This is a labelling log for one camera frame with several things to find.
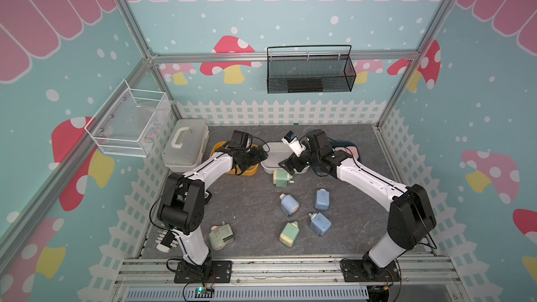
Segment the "dark teal storage tub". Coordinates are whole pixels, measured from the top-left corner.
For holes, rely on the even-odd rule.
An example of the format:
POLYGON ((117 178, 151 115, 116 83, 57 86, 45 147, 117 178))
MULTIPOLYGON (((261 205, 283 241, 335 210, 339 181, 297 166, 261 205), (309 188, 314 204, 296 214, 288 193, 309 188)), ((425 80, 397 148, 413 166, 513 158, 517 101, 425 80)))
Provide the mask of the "dark teal storage tub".
POLYGON ((332 146, 332 148, 346 147, 346 146, 356 146, 354 143, 351 143, 349 141, 335 141, 333 139, 329 139, 329 143, 332 146))

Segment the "yellow plastic storage tub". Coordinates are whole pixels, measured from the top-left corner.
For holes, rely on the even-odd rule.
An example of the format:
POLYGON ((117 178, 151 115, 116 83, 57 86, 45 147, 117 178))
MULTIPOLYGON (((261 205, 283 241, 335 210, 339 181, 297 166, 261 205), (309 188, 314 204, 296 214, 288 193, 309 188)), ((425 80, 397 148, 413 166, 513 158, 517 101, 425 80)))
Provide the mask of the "yellow plastic storage tub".
MULTIPOLYGON (((216 150, 218 148, 222 147, 225 144, 226 144, 225 141, 221 141, 215 144, 211 151, 210 157, 212 157, 216 153, 216 150)), ((254 174, 257 173, 258 168, 259 168, 259 164, 255 164, 254 166, 251 166, 248 170, 246 170, 244 173, 242 173, 242 176, 254 176, 254 174)), ((240 173, 241 173, 241 169, 238 166, 236 167, 236 169, 232 169, 227 172, 227 174, 229 175, 239 175, 240 173)))

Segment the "white plastic storage tub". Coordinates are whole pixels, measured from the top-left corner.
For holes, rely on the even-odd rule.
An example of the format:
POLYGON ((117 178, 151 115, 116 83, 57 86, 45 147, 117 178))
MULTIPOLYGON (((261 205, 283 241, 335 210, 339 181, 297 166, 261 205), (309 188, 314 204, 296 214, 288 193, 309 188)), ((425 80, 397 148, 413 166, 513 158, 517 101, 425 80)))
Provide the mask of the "white plastic storage tub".
POLYGON ((279 163, 293 154, 292 149, 282 142, 268 142, 263 148, 268 150, 268 157, 261 162, 261 166, 269 175, 273 175, 275 171, 282 170, 279 167, 279 163))

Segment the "pale green round sharpener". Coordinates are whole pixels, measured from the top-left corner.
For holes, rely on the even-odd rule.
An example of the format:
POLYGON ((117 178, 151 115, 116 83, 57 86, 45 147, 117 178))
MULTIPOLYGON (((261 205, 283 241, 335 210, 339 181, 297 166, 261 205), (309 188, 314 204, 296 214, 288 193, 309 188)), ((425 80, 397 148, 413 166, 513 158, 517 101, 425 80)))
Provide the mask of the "pale green round sharpener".
POLYGON ((222 221, 221 225, 213 225, 209 233, 209 242, 213 250, 222 250, 235 242, 235 235, 230 224, 222 221))

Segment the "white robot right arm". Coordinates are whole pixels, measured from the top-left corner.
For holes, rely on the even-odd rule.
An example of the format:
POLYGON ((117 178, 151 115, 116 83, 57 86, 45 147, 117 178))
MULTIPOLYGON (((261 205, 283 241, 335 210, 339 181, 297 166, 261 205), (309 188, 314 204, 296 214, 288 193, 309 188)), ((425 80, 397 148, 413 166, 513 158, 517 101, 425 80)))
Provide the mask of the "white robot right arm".
POLYGON ((388 212, 387 232, 362 257, 369 278, 377 276, 407 251, 413 250, 436 227, 424 187, 407 186, 384 177, 343 150, 335 150, 321 129, 299 138, 289 131, 282 138, 292 154, 279 166, 293 175, 310 166, 348 183, 378 202, 388 212))

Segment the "pink sharpener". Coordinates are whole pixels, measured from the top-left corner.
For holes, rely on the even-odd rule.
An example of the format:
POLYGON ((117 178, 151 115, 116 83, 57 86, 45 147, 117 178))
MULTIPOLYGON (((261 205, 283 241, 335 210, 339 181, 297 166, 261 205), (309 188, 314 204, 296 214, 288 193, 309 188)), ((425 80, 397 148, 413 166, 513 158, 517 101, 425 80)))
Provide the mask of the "pink sharpener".
POLYGON ((353 156, 355 160, 360 162, 359 151, 356 146, 336 147, 335 151, 343 151, 353 156))

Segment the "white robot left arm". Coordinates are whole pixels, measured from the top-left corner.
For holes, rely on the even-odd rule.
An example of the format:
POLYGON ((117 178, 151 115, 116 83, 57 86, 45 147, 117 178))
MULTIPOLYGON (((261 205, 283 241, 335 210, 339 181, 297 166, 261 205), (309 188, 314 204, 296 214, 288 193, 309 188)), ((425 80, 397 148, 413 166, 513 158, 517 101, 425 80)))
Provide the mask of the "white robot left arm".
POLYGON ((255 146, 254 139, 244 131, 234 131, 205 162, 173 181, 158 201, 157 219, 174 237, 183 253, 183 264, 192 271, 206 271, 212 262, 201 232, 205 205, 212 197, 208 188, 230 171, 240 176, 267 159, 268 145, 255 146))

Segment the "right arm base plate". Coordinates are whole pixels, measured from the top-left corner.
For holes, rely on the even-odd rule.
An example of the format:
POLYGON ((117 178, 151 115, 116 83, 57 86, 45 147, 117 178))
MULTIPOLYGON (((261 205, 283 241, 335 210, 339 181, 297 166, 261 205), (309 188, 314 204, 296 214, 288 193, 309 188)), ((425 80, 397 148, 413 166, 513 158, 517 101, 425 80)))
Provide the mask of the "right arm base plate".
POLYGON ((384 282, 388 285, 401 281, 401 271, 394 260, 385 268, 363 259, 343 258, 339 262, 345 282, 384 282))

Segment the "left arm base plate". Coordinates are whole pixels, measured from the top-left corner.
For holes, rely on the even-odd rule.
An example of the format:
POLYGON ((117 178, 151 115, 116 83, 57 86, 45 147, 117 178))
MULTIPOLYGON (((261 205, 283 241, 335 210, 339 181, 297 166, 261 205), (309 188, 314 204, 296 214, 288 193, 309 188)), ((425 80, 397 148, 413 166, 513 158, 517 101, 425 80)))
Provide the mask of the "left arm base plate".
POLYGON ((175 271, 173 282, 176 284, 186 284, 194 281, 230 283, 232 265, 232 261, 210 260, 200 266, 180 261, 175 271))

